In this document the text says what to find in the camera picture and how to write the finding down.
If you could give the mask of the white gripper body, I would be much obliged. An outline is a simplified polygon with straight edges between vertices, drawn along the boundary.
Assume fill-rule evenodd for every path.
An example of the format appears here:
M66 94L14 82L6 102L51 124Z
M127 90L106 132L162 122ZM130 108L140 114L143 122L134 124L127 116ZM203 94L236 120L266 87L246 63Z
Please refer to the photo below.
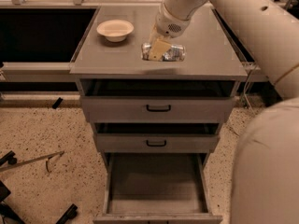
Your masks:
M190 24L190 20L181 20L173 16L165 7L161 4L159 11L155 18L155 26L157 32L163 36L169 36L172 38L181 36Z

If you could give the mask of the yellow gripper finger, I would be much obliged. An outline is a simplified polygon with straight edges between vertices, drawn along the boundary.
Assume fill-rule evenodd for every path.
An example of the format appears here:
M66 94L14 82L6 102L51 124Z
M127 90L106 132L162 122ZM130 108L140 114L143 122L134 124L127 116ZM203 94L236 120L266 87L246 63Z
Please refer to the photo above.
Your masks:
M155 40L149 50L149 60L160 61L163 58L164 54L170 50L170 48L170 43L162 39Z
M149 34L149 43L153 44L161 35L157 31L157 26L153 25Z

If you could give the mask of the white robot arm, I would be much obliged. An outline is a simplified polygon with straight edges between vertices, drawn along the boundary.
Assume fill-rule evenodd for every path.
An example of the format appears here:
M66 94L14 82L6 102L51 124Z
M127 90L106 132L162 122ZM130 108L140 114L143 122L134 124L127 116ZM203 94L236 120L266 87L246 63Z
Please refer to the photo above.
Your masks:
M271 0L163 0L149 37L160 60L194 12L211 3L280 102L257 115L235 148L230 224L299 224L299 20Z

